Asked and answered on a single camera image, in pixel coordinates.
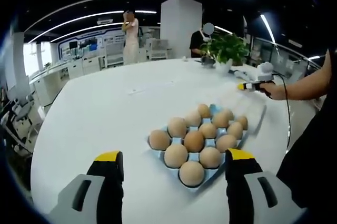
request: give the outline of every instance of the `white table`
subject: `white table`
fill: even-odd
[[[255,71],[250,66],[238,68]],[[286,103],[259,93],[240,97],[236,84],[233,77],[221,77],[200,63],[181,59],[123,66],[70,80],[49,110],[35,145],[31,170],[35,206],[49,213],[58,193],[78,174],[86,174],[96,156],[121,150],[123,223],[228,223],[224,175],[195,198],[149,152],[145,137],[199,103],[265,103],[261,129],[243,149],[264,170],[276,173],[286,151]]]

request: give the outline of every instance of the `person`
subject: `person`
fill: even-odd
[[[138,62],[138,19],[135,18],[134,10],[129,9],[123,14],[124,22],[122,31],[126,32],[126,41],[123,51],[124,64],[135,64]]]
[[[311,100],[323,95],[326,99],[321,110],[311,120],[304,133],[285,155],[277,177],[292,191],[293,200],[299,207],[306,207],[310,219],[326,216],[329,186],[334,173],[333,147],[328,146],[335,137],[333,128],[336,122],[337,101],[337,57],[335,49],[328,49],[323,67],[294,84],[278,86],[273,83],[262,84],[275,100]]]
[[[205,52],[200,50],[202,44],[207,43],[210,39],[210,36],[206,34],[202,29],[194,32],[191,37],[191,57],[192,58],[199,58],[205,55]]]

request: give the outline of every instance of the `brown egg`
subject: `brown egg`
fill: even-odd
[[[235,136],[236,139],[242,138],[242,131],[243,131],[242,125],[237,121],[230,124],[230,126],[227,129],[227,133],[229,135]]]
[[[188,127],[198,127],[201,123],[201,115],[198,111],[190,112],[186,115],[185,121]]]
[[[196,187],[202,183],[205,170],[199,162],[188,161],[179,170],[181,182],[188,187]]]
[[[204,123],[200,126],[199,131],[203,134],[204,138],[215,138],[216,127],[212,123]]]
[[[212,123],[217,128],[228,128],[230,119],[228,113],[219,112],[213,116]]]
[[[200,131],[190,131],[184,138],[184,146],[188,152],[199,152],[204,147],[205,140]]]
[[[187,133],[187,125],[183,118],[174,117],[168,122],[167,131],[171,137],[184,137]]]
[[[237,141],[236,138],[232,135],[224,135],[216,141],[215,145],[218,151],[224,153],[229,148],[235,148]]]
[[[227,118],[229,120],[234,120],[234,115],[233,115],[233,112],[231,110],[229,110],[229,109],[226,108],[222,112],[225,113],[225,114],[227,114]]]
[[[248,129],[248,120],[247,117],[245,116],[240,116],[238,119],[236,119],[235,121],[241,123],[243,130],[247,130]]]
[[[200,152],[200,163],[205,169],[215,169],[221,163],[221,153],[216,148],[207,147]]]
[[[210,118],[211,117],[210,108],[206,104],[200,104],[198,106],[198,112],[201,115],[201,118]]]
[[[164,154],[164,161],[170,168],[180,168],[187,161],[189,154],[184,145],[172,144]]]
[[[155,150],[166,150],[171,143],[168,133],[162,130],[152,131],[148,141]]]

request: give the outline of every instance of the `blue egg tray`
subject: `blue egg tray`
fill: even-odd
[[[211,115],[212,117],[214,116],[214,114],[222,111],[224,108],[216,106],[215,104],[211,104],[210,105],[210,111],[211,111]],[[212,122],[212,118],[205,118],[202,119],[202,123],[199,125],[199,127],[204,124],[204,123],[210,123]],[[187,129],[187,132],[189,131],[197,131],[199,127],[189,127]],[[167,131],[167,126],[163,127],[161,130],[166,131],[167,133],[169,133]],[[205,139],[205,146],[206,147],[214,147],[215,148],[215,143],[216,140],[219,139],[221,136],[226,135],[227,134],[227,130],[226,128],[218,128],[216,131],[216,137],[214,139]],[[242,148],[245,140],[247,139],[247,131],[244,130],[243,134],[242,134],[242,139],[237,140],[237,149]],[[202,181],[202,183],[200,185],[198,185],[197,187],[188,187],[185,184],[183,184],[180,181],[179,178],[179,169],[173,169],[170,168],[168,166],[166,166],[165,161],[164,161],[164,155],[165,155],[165,151],[162,150],[154,150],[151,148],[149,142],[148,142],[148,137],[146,138],[147,140],[147,144],[149,145],[151,152],[164,164],[164,166],[166,167],[167,170],[170,171],[170,173],[176,177],[178,179],[178,181],[180,182],[180,184],[182,184],[187,190],[191,191],[191,192],[197,192],[199,191],[201,188],[205,188],[207,185],[209,185],[216,177],[217,175],[219,175],[220,173],[222,173],[224,171],[224,164],[225,164],[225,153],[221,153],[222,155],[222,160],[221,163],[219,165],[218,168],[216,169],[204,169],[205,171],[205,176],[204,176],[204,180]],[[171,138],[171,144],[184,144],[184,139],[183,138],[177,138],[177,137],[173,137]],[[197,153],[189,153],[189,156],[187,158],[187,161],[196,161],[199,162],[199,152]]]

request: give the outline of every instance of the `white dress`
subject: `white dress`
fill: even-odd
[[[123,52],[124,65],[138,63],[138,19],[135,18],[131,28],[126,31],[126,42]]]

